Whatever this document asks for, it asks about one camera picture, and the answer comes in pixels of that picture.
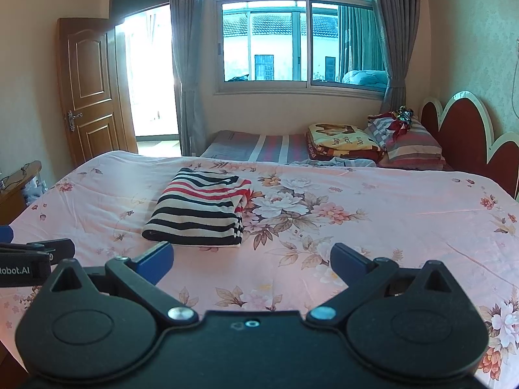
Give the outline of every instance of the red and white headboard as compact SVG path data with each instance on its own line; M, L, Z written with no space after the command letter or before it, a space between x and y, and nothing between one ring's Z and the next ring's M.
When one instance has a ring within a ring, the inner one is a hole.
M491 178L519 200L519 135L494 140L489 112L473 93L454 95L445 109L437 99L426 99L420 121L454 170Z

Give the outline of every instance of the tile roof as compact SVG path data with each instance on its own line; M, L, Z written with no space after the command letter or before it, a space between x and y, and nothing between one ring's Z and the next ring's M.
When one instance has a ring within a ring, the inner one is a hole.
M247 14L224 15L224 37L247 36ZM306 18L301 19L301 34L306 36ZM286 13L255 13L252 16L252 35L292 35L292 18ZM337 18L313 15L313 35L337 38Z

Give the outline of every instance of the pink floral bedsheet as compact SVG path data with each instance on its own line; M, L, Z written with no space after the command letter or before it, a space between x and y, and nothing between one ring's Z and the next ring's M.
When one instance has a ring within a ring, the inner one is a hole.
M300 310L346 288L330 268L343 242L404 267L445 262L478 306L489 348L477 376L490 387L519 383L519 205L487 178L461 172L304 167L112 152L71 172L12 227L15 242L70 238L84 266L154 243L141 229L182 167L253 182L240 248L176 247L158 286L199 313L208 309ZM0 290L0 339L14 332L38 288Z

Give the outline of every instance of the wire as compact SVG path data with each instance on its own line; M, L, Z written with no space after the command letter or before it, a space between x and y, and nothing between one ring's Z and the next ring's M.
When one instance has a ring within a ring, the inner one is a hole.
M23 167L20 168L20 170L22 171L22 178L20 178L17 182L12 182L12 183L9 183L6 187L4 187L2 189L2 191L6 191L9 187L11 187L12 185L14 184L18 184L20 182L22 182L26 177L27 177L27 167L30 165L30 163L27 163L25 164ZM2 179L2 182L6 182L7 179L9 179L10 175L8 175L7 177L4 177Z
M517 67L519 67L519 51L517 52L517 63L515 64L515 72L514 72L514 82L512 84L512 109L514 111L515 116L519 119L519 115L517 115L517 111L515 110L514 104L514 95L515 95L515 79L517 78Z

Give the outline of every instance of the black and white striped fabric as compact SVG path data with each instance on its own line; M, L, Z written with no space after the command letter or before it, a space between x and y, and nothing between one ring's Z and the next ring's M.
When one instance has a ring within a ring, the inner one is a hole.
M182 168L164 190L142 236L183 246L238 246L249 180Z

